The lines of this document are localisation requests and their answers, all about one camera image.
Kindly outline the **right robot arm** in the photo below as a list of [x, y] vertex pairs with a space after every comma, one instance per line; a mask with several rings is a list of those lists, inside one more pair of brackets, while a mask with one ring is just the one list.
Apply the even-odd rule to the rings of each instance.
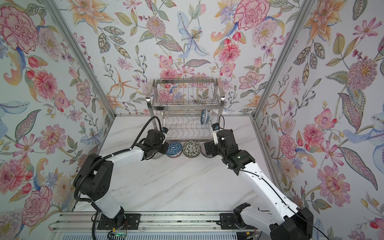
[[256, 159], [236, 143], [233, 130], [212, 125], [213, 140], [205, 143], [209, 155], [220, 156], [222, 162], [241, 177], [258, 194], [268, 208], [263, 212], [249, 203], [233, 210], [230, 224], [238, 229], [254, 228], [273, 240], [310, 240], [313, 237], [314, 215], [289, 200], [263, 173]]

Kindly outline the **grey green pattern bowl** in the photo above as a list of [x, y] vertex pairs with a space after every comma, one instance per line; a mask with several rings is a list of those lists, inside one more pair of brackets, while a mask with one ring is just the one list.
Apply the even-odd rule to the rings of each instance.
[[162, 156], [163, 156], [163, 154], [160, 153], [160, 152], [158, 152], [158, 153], [156, 153], [156, 154], [152, 157], [152, 159], [159, 159], [159, 158], [161, 158]]

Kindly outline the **blue white floral bowl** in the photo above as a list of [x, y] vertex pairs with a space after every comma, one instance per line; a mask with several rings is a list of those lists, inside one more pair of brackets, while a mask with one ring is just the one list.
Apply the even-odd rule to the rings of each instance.
[[207, 125], [211, 120], [211, 111], [210, 110], [202, 110], [200, 121], [201, 125]]

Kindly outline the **blue triangle pattern bowl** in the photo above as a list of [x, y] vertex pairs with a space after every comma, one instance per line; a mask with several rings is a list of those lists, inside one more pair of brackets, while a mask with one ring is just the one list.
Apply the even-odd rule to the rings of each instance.
[[178, 157], [183, 150], [183, 145], [180, 142], [171, 142], [169, 143], [169, 147], [167, 149], [166, 155], [170, 158]]

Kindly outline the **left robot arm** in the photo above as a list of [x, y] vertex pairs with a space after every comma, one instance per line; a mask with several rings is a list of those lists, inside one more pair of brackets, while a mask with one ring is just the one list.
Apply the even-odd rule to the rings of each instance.
[[125, 210], [112, 195], [112, 184], [124, 177], [117, 177], [122, 168], [141, 161], [150, 160], [157, 153], [165, 154], [169, 143], [166, 142], [168, 129], [151, 129], [147, 136], [131, 148], [100, 156], [91, 154], [76, 176], [74, 199], [87, 202], [108, 221], [112, 228], [120, 228], [126, 223]]

